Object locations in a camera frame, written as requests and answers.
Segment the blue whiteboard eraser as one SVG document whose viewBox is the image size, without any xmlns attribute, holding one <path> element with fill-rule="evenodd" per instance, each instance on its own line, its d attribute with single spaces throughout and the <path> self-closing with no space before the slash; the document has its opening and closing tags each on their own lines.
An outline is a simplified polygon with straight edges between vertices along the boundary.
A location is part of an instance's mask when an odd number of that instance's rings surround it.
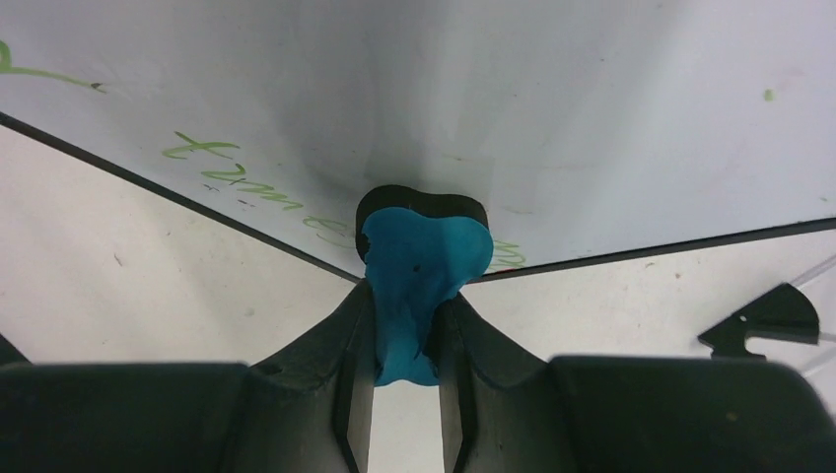
<svg viewBox="0 0 836 473">
<path fill-rule="evenodd" d="M 493 258 L 484 206 L 464 195 L 387 184 L 361 199 L 355 224 L 375 304 L 375 385 L 438 385 L 425 348 L 436 309 L 480 278 Z"/>
</svg>

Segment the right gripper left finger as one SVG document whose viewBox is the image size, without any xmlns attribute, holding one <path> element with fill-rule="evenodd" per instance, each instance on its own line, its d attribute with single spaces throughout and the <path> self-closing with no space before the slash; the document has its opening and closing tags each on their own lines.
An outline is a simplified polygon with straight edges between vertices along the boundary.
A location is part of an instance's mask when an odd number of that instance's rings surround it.
<svg viewBox="0 0 836 473">
<path fill-rule="evenodd" d="M 5 472 L 364 472 L 374 304 L 358 284 L 263 361 L 32 364 L 1 344 Z"/>
</svg>

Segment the small black-framed whiteboard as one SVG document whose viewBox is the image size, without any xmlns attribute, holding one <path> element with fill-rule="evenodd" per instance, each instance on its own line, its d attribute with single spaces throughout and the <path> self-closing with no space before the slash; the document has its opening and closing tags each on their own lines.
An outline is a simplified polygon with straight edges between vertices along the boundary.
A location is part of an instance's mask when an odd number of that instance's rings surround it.
<svg viewBox="0 0 836 473">
<path fill-rule="evenodd" d="M 489 277 L 835 225 L 831 1 L 5 1 L 1 123 L 346 279 L 400 184 Z"/>
</svg>

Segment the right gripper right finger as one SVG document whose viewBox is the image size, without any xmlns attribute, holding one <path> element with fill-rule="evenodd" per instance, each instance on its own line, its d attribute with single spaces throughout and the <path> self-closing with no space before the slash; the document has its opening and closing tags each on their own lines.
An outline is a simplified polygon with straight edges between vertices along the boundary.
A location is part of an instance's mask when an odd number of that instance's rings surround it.
<svg viewBox="0 0 836 473">
<path fill-rule="evenodd" d="M 463 297 L 441 304 L 449 472 L 831 472 L 835 425 L 792 369 L 744 360 L 538 359 Z"/>
</svg>

